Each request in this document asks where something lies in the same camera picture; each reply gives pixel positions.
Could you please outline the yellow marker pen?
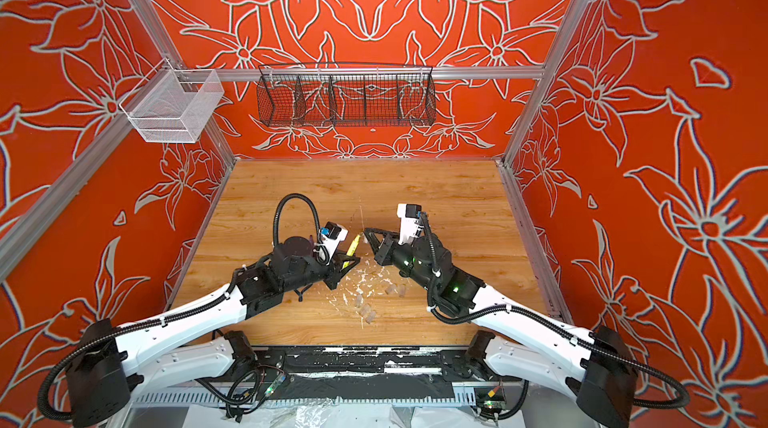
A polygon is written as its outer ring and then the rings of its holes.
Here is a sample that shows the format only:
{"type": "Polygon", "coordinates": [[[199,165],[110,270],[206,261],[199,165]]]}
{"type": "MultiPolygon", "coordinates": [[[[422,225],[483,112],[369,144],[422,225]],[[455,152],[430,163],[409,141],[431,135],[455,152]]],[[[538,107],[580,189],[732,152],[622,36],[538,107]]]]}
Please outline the yellow marker pen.
{"type": "Polygon", "coordinates": [[[355,255],[355,252],[360,243],[360,239],[361,239],[361,234],[357,234],[353,239],[353,241],[351,242],[349,248],[347,249],[346,255],[348,257],[353,257],[355,255]]]}

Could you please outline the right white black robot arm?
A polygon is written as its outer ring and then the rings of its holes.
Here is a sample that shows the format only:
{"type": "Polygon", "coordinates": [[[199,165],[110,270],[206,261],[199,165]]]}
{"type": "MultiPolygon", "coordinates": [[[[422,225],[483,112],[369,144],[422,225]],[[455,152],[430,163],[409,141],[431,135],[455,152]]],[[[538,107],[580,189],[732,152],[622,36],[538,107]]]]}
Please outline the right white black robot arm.
{"type": "Polygon", "coordinates": [[[367,228],[374,259],[394,266],[427,294],[427,310],[447,325],[479,327],[473,356],[493,374],[556,391],[603,427],[626,427],[636,408],[686,407],[684,385],[635,360],[618,334],[554,320],[458,268],[435,234],[402,244],[395,232],[367,228]]]}

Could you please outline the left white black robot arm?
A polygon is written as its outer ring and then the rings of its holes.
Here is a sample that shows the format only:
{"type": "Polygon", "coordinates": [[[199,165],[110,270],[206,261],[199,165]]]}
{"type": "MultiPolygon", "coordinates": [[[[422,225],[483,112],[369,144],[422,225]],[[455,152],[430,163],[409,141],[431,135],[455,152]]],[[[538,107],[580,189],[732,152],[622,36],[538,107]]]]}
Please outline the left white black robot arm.
{"type": "Polygon", "coordinates": [[[236,269],[214,292],[180,308],[118,327],[110,319],[94,322],[43,379],[37,409],[47,419],[75,427],[105,421],[148,389],[151,363],[165,355],[179,358],[184,344],[253,318],[279,305],[288,292],[301,294],[316,283],[335,289],[360,261],[291,237],[236,269]]]}

